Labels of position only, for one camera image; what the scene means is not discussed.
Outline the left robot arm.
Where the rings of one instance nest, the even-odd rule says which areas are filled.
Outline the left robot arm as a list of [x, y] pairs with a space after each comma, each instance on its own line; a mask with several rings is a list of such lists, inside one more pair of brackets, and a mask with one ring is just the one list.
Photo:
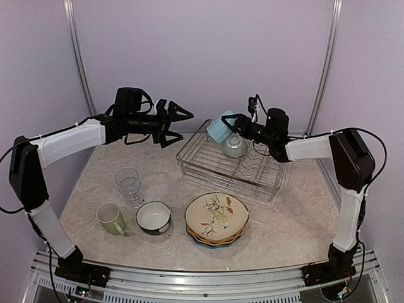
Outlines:
[[162, 148], [183, 139], [170, 131], [173, 122], [193, 114], [173, 101], [154, 103], [143, 89], [122, 87], [103, 114], [87, 117], [73, 126], [33, 138], [17, 137], [10, 149], [9, 183], [23, 205], [37, 234], [55, 250], [60, 268], [76, 281], [88, 275], [80, 249], [63, 229], [49, 203], [43, 171], [53, 163], [89, 148], [123, 140], [130, 134], [152, 138]]

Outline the light blue faceted cup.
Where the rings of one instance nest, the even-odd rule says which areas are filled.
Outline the light blue faceted cup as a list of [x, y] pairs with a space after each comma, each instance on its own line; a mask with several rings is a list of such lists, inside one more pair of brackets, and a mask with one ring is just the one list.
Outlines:
[[218, 143], [223, 143], [233, 132], [230, 128], [222, 121], [223, 116], [233, 115], [234, 112], [227, 110], [222, 115], [214, 118], [210, 125], [207, 127], [208, 134]]

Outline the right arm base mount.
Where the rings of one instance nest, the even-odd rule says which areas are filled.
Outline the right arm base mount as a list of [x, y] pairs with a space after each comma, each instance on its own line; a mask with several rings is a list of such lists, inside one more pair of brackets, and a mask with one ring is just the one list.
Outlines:
[[329, 266], [327, 262], [318, 264], [311, 263], [303, 266], [301, 272], [306, 287], [348, 278], [357, 273], [353, 265], [335, 269]]

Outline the green mug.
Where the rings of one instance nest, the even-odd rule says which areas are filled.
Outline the green mug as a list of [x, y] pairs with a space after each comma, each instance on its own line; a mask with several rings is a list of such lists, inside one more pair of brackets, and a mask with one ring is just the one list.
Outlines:
[[102, 203], [96, 210], [96, 219], [108, 234], [127, 236], [126, 223], [118, 205]]

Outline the blue dotted plate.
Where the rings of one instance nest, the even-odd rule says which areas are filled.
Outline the blue dotted plate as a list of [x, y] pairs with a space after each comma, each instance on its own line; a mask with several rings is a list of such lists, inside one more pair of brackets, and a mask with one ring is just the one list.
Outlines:
[[241, 231], [238, 234], [236, 234], [233, 238], [231, 238], [231, 239], [229, 239], [227, 241], [213, 243], [213, 242], [208, 242], [208, 241], [205, 241], [205, 240], [201, 240], [201, 239], [197, 238], [197, 236], [194, 235], [192, 232], [187, 230], [187, 234], [193, 239], [193, 241], [195, 243], [197, 243], [198, 245], [209, 247], [209, 248], [228, 247], [229, 245], [233, 244], [238, 238], [240, 238], [243, 233], [244, 232]]

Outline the beige plate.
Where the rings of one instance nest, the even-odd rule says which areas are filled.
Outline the beige plate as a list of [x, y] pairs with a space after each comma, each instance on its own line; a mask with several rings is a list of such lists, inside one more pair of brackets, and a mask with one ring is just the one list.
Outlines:
[[249, 211], [241, 200], [230, 194], [207, 193], [189, 203], [184, 218], [185, 222], [212, 220], [228, 229], [249, 219]]

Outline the clear glass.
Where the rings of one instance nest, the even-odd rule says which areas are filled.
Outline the clear glass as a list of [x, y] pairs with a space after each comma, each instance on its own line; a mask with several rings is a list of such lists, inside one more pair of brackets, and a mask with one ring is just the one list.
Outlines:
[[144, 203], [141, 183], [132, 186], [120, 187], [119, 192], [125, 202], [133, 208], [139, 208]]
[[115, 175], [115, 182], [124, 194], [133, 194], [141, 188], [139, 173], [131, 167], [118, 171]]

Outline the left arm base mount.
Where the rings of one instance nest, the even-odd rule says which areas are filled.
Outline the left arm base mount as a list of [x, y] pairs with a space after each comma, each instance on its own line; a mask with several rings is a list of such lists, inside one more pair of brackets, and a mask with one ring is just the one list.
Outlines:
[[109, 281], [110, 268], [95, 264], [82, 263], [77, 267], [66, 268], [58, 265], [55, 270], [56, 276], [86, 284], [88, 286], [105, 288]]

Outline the dark blue bowl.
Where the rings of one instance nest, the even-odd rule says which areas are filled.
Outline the dark blue bowl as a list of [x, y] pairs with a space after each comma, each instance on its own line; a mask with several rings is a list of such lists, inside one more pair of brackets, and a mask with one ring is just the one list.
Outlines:
[[136, 213], [136, 223], [149, 235], [160, 235], [170, 227], [171, 210], [159, 201], [142, 205]]

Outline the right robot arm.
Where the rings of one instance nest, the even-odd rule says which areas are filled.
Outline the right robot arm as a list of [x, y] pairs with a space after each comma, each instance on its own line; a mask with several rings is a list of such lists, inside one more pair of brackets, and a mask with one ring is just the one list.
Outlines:
[[341, 203], [336, 234], [328, 261], [319, 270], [329, 280], [348, 274], [359, 245], [359, 229], [365, 217], [365, 195], [376, 167], [374, 157], [354, 128], [304, 139], [288, 135], [289, 118], [282, 109], [268, 110], [266, 124], [253, 122], [244, 114], [225, 115], [222, 122], [245, 139], [268, 147], [277, 162], [329, 158], [340, 185]]

